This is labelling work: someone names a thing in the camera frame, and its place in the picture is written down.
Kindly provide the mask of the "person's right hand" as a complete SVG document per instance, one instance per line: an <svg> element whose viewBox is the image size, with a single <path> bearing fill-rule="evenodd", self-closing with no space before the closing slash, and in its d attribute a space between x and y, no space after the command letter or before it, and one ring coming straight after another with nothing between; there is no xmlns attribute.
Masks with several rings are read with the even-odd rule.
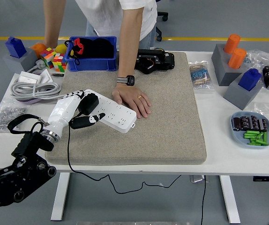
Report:
<svg viewBox="0 0 269 225"><path fill-rule="evenodd" d="M42 41L42 43L43 43L47 48L48 48L48 47L50 47L50 48L56 48L57 45L58 45L58 39L53 40L53 39L47 39L47 38L45 38L45 39Z"/></svg>

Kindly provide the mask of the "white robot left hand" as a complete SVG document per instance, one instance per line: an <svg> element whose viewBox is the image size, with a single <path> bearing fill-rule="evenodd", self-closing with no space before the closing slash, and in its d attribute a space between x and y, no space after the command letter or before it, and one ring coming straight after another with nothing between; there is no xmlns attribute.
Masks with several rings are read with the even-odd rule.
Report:
<svg viewBox="0 0 269 225"><path fill-rule="evenodd" d="M64 95L54 107L42 134L59 140L66 126L80 129L94 125L105 116L103 112L90 115L98 104L97 95L91 91L81 90Z"/></svg>

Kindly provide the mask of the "person's left hand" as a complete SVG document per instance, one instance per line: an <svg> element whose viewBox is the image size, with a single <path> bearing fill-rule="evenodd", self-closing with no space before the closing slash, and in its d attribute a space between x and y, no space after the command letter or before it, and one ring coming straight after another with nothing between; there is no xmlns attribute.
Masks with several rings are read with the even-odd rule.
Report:
<svg viewBox="0 0 269 225"><path fill-rule="evenodd" d="M148 96L136 86L117 83L112 91L112 97L117 104L124 103L134 110L138 119L148 118L151 114L151 102Z"/></svg>

